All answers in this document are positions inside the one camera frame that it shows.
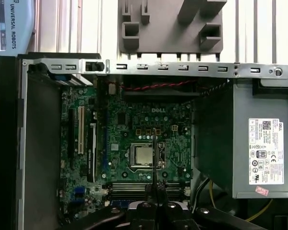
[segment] motherboard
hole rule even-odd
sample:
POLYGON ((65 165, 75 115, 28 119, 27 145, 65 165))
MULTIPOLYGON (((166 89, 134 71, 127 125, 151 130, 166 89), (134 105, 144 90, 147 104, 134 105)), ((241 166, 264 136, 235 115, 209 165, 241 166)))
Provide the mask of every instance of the motherboard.
POLYGON ((61 211, 77 219, 109 204, 127 207, 143 199, 152 181, 153 135, 158 180, 167 183, 170 199, 190 199, 192 112, 192 102, 128 103, 119 87, 63 88, 61 211))

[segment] metal frame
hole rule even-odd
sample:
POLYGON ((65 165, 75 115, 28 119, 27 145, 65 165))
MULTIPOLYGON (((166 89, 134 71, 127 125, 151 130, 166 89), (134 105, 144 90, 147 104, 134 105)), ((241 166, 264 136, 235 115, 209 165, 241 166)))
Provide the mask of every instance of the metal frame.
POLYGON ((53 74, 163 75, 213 77, 226 79, 273 80, 274 86, 288 87, 288 65, 221 62, 143 62, 109 59, 24 59, 23 65, 44 64, 53 74), (88 71, 87 64, 97 63, 100 71, 88 71))

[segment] red sticker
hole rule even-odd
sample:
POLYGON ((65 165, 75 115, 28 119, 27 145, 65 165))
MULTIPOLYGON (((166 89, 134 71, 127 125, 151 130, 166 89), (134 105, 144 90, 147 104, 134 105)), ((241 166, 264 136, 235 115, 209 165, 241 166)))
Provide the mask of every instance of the red sticker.
POLYGON ((256 187, 255 192, 257 192, 263 196, 268 196, 268 194, 269 194, 269 190, 267 190, 265 188, 261 188, 259 186, 256 187))

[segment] dell logo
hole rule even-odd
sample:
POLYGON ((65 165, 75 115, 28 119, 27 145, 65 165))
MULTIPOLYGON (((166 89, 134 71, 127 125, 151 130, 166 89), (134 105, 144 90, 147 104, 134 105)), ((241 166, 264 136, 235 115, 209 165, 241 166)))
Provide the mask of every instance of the dell logo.
POLYGON ((152 108, 152 113, 165 113, 165 109, 152 108))

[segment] expansion slot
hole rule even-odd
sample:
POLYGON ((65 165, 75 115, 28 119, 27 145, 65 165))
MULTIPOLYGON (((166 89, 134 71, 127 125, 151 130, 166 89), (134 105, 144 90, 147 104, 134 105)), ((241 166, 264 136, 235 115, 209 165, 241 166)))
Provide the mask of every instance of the expansion slot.
POLYGON ((79 131, 78 131, 78 154, 84 154, 84 114, 85 107, 78 107, 78 121, 79 121, 79 131))
POLYGON ((68 110, 68 146, 67 155, 70 162, 70 168, 73 169, 74 152, 75 152, 75 111, 68 110))
POLYGON ((92 117, 90 127, 87 135, 87 181, 95 182, 95 166, 96 166, 96 119, 94 111, 92 111, 92 117))

